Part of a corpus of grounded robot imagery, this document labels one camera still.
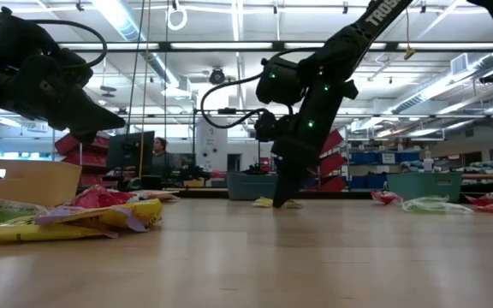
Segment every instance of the ceiling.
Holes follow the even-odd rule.
[[[201,41],[318,41],[329,38],[342,27],[356,21],[364,12],[369,0],[349,0],[347,14],[343,14],[343,2],[331,0],[202,0],[179,1],[181,8],[187,11],[187,22],[179,30],[170,30],[165,22],[164,9],[172,1],[167,0],[104,0],[107,3],[121,1],[131,12],[132,19],[140,24],[142,33],[148,41],[156,42],[201,42]],[[24,0],[0,1],[2,5],[14,10],[15,15],[24,19],[62,19],[77,21],[100,32],[108,42],[124,41],[120,33],[112,26],[90,1],[81,1],[85,11],[75,9],[73,0]],[[278,14],[273,14],[277,4]],[[152,9],[142,10],[142,5]],[[493,20],[483,9],[465,1],[426,0],[426,12],[420,13],[422,1],[414,0],[407,14],[402,14],[377,41],[413,42],[493,42]],[[171,16],[176,25],[181,22],[179,13]],[[46,29],[57,42],[90,42],[96,39],[90,33],[67,26],[48,26]],[[98,56],[95,53],[80,53],[87,61]],[[205,89],[208,84],[207,72],[219,67],[231,79],[244,78],[258,74],[260,60],[269,58],[272,52],[170,52],[158,54],[168,69],[175,75],[185,76],[192,82],[193,91]],[[450,69],[450,60],[460,53],[417,53],[405,61],[401,53],[382,53],[373,50],[357,68],[353,79],[360,90],[355,100],[346,100],[339,113],[370,114],[383,112],[397,103],[397,99],[415,91],[422,84],[434,79]],[[309,53],[295,53],[287,56],[299,61]],[[146,102],[148,113],[163,113],[163,107],[169,114],[190,113],[193,104],[190,99],[165,98],[159,79],[149,81],[154,76],[141,56],[134,52],[109,53],[106,62],[97,65],[95,75],[86,86],[87,93],[97,102],[104,100],[111,110],[134,106],[133,112],[141,113]],[[102,98],[100,86],[112,86],[117,89],[115,98]],[[445,105],[455,104],[470,97],[480,86],[470,80],[449,92],[433,98]],[[231,107],[244,109],[258,108],[261,103],[256,99],[256,83],[244,87],[244,100],[239,100],[231,92],[231,99],[222,102]],[[277,112],[284,108],[270,106]],[[425,113],[438,110],[428,107]],[[185,124],[188,117],[175,120]],[[336,123],[351,122],[353,119],[336,120]],[[148,123],[162,123],[161,119],[148,119]]]

